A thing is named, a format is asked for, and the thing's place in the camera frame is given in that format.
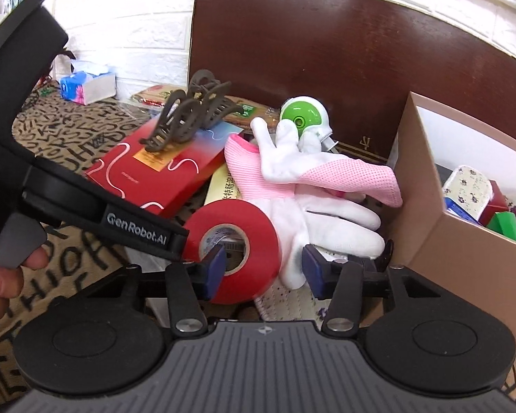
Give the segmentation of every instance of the tape core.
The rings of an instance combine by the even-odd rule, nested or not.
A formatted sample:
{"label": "tape core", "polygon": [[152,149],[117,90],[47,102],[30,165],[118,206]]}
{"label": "tape core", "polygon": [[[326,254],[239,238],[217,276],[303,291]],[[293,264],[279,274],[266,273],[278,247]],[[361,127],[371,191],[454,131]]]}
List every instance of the tape core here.
{"label": "tape core", "polygon": [[232,223],[221,223],[219,225],[213,226],[205,233],[198,246],[198,254],[200,259],[204,258],[207,255],[207,253],[210,250],[212,250],[212,248],[215,245],[219,243],[222,243],[222,245],[224,245],[224,248],[226,248],[227,253],[230,253],[230,251],[236,251],[240,253],[240,247],[242,246],[244,248],[244,256],[241,262],[237,264],[235,268],[227,270],[224,273],[224,276],[229,276],[234,273],[237,273],[239,270],[241,270],[241,268],[243,268],[247,259],[249,258],[250,241],[248,236],[237,225],[234,225]]}

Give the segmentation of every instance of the red gift box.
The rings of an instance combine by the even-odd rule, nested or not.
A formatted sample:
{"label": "red gift box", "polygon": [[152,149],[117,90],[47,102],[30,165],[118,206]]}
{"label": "red gift box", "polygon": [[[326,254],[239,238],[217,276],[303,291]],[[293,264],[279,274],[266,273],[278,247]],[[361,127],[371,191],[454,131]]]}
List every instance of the red gift box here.
{"label": "red gift box", "polygon": [[491,221],[491,218],[495,216],[495,213],[508,211],[508,205],[506,204],[505,196],[503,196],[501,193],[497,182],[494,180],[489,181],[491,182],[491,187],[493,188],[493,197],[483,210],[479,220],[479,222],[484,227],[486,227],[487,224]]}
{"label": "red gift box", "polygon": [[157,118],[148,121],[114,146],[86,176],[134,205],[171,218],[225,162],[228,136],[242,129],[222,121],[212,129],[198,130],[191,141],[151,153],[140,139],[148,138],[156,123]]}

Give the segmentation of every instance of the red tape roll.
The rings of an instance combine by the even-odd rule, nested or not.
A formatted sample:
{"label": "red tape roll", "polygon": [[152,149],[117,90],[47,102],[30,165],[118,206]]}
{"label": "red tape roll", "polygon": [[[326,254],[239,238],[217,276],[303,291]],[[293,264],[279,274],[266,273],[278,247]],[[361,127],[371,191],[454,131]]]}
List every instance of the red tape roll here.
{"label": "red tape roll", "polygon": [[243,260],[224,274],[212,300],[221,305],[242,303],[262,295],[281,268],[281,253],[275,229],[267,216],[253,204],[237,199],[212,202],[198,209],[185,223],[189,237],[183,257],[200,261],[217,243],[242,249]]}

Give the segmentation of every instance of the round black disc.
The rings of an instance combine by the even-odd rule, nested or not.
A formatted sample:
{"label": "round black disc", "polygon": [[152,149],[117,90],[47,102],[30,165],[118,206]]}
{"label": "round black disc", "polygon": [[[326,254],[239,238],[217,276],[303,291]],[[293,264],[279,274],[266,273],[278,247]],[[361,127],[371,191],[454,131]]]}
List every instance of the round black disc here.
{"label": "round black disc", "polygon": [[115,392],[148,375],[164,353],[160,328],[121,299],[80,298],[25,325],[15,358],[31,386],[88,396]]}
{"label": "round black disc", "polygon": [[415,391],[463,395],[502,386],[512,332],[456,297],[411,298],[374,322],[365,348],[376,367]]}

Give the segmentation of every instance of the pink mesh fabric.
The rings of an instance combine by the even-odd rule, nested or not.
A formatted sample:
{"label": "pink mesh fabric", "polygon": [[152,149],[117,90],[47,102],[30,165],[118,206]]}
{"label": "pink mesh fabric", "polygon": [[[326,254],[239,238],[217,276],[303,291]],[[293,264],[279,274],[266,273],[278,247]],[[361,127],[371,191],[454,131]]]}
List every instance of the pink mesh fabric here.
{"label": "pink mesh fabric", "polygon": [[362,160],[336,160],[310,169],[298,183],[344,191],[364,193],[389,207],[403,204],[394,171]]}
{"label": "pink mesh fabric", "polygon": [[294,197],[294,184],[269,183],[262,177],[258,146],[231,134],[224,148],[229,171],[245,200]]}

